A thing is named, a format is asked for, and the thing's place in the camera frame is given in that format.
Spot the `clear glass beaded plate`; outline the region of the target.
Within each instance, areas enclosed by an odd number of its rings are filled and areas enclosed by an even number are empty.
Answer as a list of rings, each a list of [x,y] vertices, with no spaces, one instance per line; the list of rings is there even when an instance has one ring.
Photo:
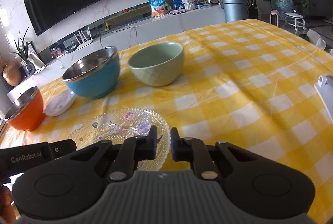
[[[123,108],[109,111],[84,123],[69,138],[76,143],[78,150],[104,139],[122,144],[133,136],[147,136],[151,126],[156,126],[158,130],[156,158],[140,161],[137,169],[158,171],[170,150],[170,130],[166,120],[153,110]]]

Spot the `orange steel bowl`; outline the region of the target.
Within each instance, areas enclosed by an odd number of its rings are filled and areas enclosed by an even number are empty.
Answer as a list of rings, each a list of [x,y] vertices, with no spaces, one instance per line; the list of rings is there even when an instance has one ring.
[[[44,103],[37,86],[29,88],[9,107],[5,122],[16,130],[33,131],[44,119]]]

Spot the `small white sticker plate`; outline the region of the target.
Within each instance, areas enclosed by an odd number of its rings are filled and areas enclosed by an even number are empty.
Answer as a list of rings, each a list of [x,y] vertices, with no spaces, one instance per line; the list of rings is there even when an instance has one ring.
[[[49,117],[57,117],[67,111],[74,103],[76,95],[70,89],[66,89],[51,98],[44,109],[44,113]]]

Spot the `blue steel bowl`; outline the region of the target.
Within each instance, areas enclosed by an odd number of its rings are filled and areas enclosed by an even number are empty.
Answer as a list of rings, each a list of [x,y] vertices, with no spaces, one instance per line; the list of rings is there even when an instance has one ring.
[[[63,82],[76,95],[99,99],[116,88],[120,59],[116,47],[106,47],[72,64],[62,75]]]

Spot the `green ceramic bowl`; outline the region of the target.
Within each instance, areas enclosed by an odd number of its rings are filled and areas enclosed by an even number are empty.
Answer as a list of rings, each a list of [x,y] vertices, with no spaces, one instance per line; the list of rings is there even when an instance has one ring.
[[[178,78],[184,62],[183,45],[176,42],[163,42],[136,52],[128,60],[128,66],[132,74],[144,84],[162,87]]]

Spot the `copper round vase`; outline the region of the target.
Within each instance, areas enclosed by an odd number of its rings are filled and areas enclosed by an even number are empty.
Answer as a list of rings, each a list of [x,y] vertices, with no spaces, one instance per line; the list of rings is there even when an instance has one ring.
[[[21,72],[15,62],[6,64],[2,75],[10,86],[16,87],[21,82]]]

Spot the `yellow checkered tablecloth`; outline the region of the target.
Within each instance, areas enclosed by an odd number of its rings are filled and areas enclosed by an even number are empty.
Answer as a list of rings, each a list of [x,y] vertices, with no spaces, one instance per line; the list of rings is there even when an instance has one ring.
[[[85,122],[119,108],[159,113],[181,136],[207,144],[225,140],[305,173],[316,188],[309,215],[332,217],[332,123],[314,89],[332,74],[332,56],[258,20],[222,23],[162,38],[183,45],[183,71],[171,85],[152,88],[128,67],[140,50],[119,53],[117,88],[98,100],[77,98],[59,117],[33,132],[8,128],[1,147],[53,142]]]

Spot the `white tv cabinet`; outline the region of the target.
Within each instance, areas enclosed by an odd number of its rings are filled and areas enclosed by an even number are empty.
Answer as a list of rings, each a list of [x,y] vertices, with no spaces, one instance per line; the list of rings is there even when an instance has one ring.
[[[169,14],[157,19],[146,19],[115,31],[109,31],[94,39],[86,47],[54,60],[41,72],[22,81],[8,92],[7,96],[11,101],[14,101],[28,88],[33,86],[40,88],[60,78],[74,62],[103,47],[115,46],[118,51],[121,51],[156,39],[164,39],[167,35],[224,22],[224,10],[220,6],[212,6],[178,15]]]

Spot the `potted green plant left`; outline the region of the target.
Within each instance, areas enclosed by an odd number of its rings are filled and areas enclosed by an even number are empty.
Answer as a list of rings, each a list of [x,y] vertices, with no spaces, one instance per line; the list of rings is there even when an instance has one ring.
[[[35,73],[36,68],[35,68],[34,64],[31,61],[29,61],[29,45],[32,42],[25,41],[25,36],[28,32],[28,29],[29,28],[26,29],[26,31],[22,37],[20,37],[18,35],[17,41],[14,41],[16,51],[10,52],[10,53],[17,54],[25,62],[25,69],[26,69],[27,75],[32,76]]]

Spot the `white wifi router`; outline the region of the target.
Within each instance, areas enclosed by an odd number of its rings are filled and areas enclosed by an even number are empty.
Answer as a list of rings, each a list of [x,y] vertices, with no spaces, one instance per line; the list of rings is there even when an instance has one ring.
[[[80,29],[77,33],[74,34],[74,37],[77,41],[76,50],[86,47],[93,41],[93,37],[91,35],[89,27],[87,27],[86,29]]]

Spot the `grey metal trash can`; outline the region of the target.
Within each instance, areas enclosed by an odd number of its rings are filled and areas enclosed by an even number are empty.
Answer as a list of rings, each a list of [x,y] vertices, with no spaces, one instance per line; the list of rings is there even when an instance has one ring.
[[[226,22],[248,19],[247,0],[222,0]]]

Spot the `blue snack bag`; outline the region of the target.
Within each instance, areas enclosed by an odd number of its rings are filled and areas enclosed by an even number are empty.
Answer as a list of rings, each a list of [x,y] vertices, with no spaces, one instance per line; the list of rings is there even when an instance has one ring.
[[[167,0],[148,0],[151,7],[151,17],[158,18],[167,14],[165,3]]]

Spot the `pink small stand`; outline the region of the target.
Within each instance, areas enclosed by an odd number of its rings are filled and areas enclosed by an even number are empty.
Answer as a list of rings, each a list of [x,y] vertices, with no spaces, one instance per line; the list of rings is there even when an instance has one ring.
[[[278,10],[271,10],[270,12],[270,24],[279,27],[279,12]]]

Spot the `white round stool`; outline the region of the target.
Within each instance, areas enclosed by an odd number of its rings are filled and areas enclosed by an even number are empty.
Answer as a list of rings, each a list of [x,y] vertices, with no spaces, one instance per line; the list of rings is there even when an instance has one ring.
[[[295,32],[301,28],[305,31],[305,19],[302,15],[295,12],[286,12],[285,13],[285,26],[290,25],[294,27]]]

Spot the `blue water jug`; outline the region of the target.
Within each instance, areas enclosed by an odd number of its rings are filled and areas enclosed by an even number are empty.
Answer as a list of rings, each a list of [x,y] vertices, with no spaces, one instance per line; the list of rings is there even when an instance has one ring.
[[[281,19],[285,18],[286,12],[293,11],[293,0],[274,0],[275,8],[279,13]]]

